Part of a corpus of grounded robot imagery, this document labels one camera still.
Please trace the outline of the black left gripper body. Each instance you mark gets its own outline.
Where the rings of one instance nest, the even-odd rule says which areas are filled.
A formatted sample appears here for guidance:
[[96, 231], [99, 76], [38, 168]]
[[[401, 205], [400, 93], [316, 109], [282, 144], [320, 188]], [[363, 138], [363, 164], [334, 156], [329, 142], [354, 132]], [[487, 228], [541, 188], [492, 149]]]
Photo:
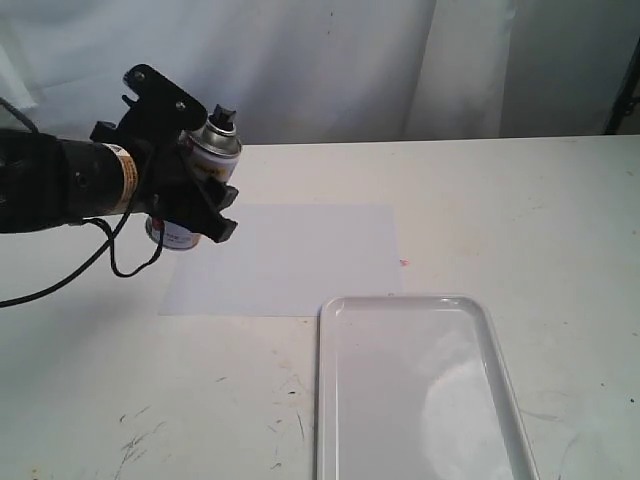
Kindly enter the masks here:
[[184, 131], [202, 127], [207, 110], [147, 64], [132, 67], [123, 81], [137, 97], [123, 96], [128, 110], [122, 119], [116, 124], [97, 122], [90, 139], [118, 145], [133, 157], [139, 172], [133, 212], [189, 229], [196, 177], [187, 171], [179, 137]]

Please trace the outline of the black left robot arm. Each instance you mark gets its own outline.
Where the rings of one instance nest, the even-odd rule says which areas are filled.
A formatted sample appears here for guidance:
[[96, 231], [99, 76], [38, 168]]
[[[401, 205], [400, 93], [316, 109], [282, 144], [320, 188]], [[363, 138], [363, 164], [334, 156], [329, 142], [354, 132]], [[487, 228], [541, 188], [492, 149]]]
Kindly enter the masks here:
[[239, 142], [235, 111], [213, 111], [146, 64], [124, 74], [135, 93], [118, 123], [98, 122], [87, 141], [1, 131], [1, 231], [28, 233], [86, 218], [145, 213], [216, 243]]

